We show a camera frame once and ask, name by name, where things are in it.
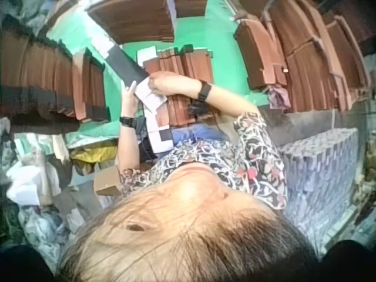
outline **blue jeans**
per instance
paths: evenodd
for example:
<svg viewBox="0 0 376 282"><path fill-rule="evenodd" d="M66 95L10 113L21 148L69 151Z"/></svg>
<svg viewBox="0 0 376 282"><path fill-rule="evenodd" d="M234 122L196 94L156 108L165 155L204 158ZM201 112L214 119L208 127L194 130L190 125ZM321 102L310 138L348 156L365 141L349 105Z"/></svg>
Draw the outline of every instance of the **blue jeans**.
<svg viewBox="0 0 376 282"><path fill-rule="evenodd" d="M174 146L180 141L198 139L209 139L216 141L229 141L229 137L218 128L207 125L206 123L195 123L193 125L187 125L185 127L176 127L171 129L172 139ZM158 153L156 156L160 159L169 152Z"/></svg>

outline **brown cardboard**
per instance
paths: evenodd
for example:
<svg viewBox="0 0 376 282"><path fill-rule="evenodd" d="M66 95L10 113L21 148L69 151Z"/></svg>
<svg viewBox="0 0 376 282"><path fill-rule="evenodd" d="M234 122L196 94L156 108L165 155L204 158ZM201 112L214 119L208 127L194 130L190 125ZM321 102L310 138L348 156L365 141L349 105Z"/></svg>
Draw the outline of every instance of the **brown cardboard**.
<svg viewBox="0 0 376 282"><path fill-rule="evenodd" d="M120 174L117 166L103 169L94 177L94 192L100 196L120 194Z"/></svg>

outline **woman's left hand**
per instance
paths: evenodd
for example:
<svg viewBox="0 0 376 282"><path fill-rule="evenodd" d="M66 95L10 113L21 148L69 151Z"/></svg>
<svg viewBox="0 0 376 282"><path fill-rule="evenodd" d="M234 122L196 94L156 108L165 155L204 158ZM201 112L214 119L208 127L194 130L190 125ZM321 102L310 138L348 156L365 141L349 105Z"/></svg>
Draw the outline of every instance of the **woman's left hand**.
<svg viewBox="0 0 376 282"><path fill-rule="evenodd" d="M124 82L122 84L122 111L120 116L126 118L134 118L138 109L139 100L135 95L137 83L132 82L130 87L125 87Z"/></svg>

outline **woman's right hand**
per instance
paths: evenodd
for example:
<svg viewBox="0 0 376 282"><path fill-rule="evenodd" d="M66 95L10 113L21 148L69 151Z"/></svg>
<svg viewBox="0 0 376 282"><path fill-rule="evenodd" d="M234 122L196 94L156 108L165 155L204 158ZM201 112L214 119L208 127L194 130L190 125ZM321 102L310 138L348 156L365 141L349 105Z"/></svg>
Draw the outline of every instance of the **woman's right hand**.
<svg viewBox="0 0 376 282"><path fill-rule="evenodd" d="M150 75L149 88L156 94L170 96L183 94L191 96L201 89L201 82L174 72L155 72Z"/></svg>

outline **woman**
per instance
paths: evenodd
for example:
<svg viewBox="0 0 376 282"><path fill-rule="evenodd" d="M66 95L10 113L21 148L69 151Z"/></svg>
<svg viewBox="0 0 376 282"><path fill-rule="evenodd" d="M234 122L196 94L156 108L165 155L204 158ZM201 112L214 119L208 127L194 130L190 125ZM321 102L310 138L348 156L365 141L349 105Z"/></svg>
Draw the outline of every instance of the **woman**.
<svg viewBox="0 0 376 282"><path fill-rule="evenodd" d="M283 163L257 107L199 80L159 72L156 93L200 97L237 117L239 142L185 140L141 173L134 129L122 126L125 200L88 227L64 255L66 281L314 281L318 260L280 212ZM122 116L134 117L135 85Z"/></svg>

